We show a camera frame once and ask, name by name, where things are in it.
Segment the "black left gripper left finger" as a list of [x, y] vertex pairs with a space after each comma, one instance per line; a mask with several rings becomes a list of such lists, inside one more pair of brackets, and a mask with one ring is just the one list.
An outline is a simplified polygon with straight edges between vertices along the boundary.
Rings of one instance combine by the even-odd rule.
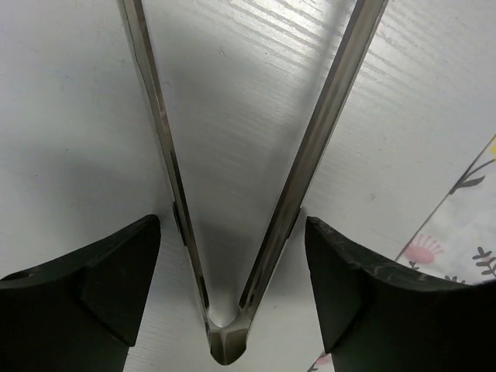
[[121, 371], [136, 345], [160, 248], [160, 220], [1, 280], [3, 371]]

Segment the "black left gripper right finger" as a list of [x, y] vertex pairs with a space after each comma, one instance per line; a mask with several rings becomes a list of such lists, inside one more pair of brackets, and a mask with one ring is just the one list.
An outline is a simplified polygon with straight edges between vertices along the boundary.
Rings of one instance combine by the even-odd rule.
[[325, 352], [337, 371], [493, 371], [495, 283], [413, 270], [316, 217], [305, 250]]

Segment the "silver metal tongs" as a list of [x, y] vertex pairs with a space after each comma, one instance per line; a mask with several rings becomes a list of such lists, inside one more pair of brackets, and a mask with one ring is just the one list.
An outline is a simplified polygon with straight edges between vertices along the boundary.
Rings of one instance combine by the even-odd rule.
[[173, 197], [172, 210], [191, 262], [210, 354], [217, 363], [228, 366], [246, 351], [250, 328], [260, 303], [297, 221], [301, 204], [339, 121], [387, 2], [358, 1], [354, 6], [240, 296], [236, 316], [225, 326], [216, 325], [208, 314], [208, 291], [143, 3], [119, 1], [117, 5], [144, 101], [149, 109], [150, 121], [157, 134], [160, 155], [167, 171]]

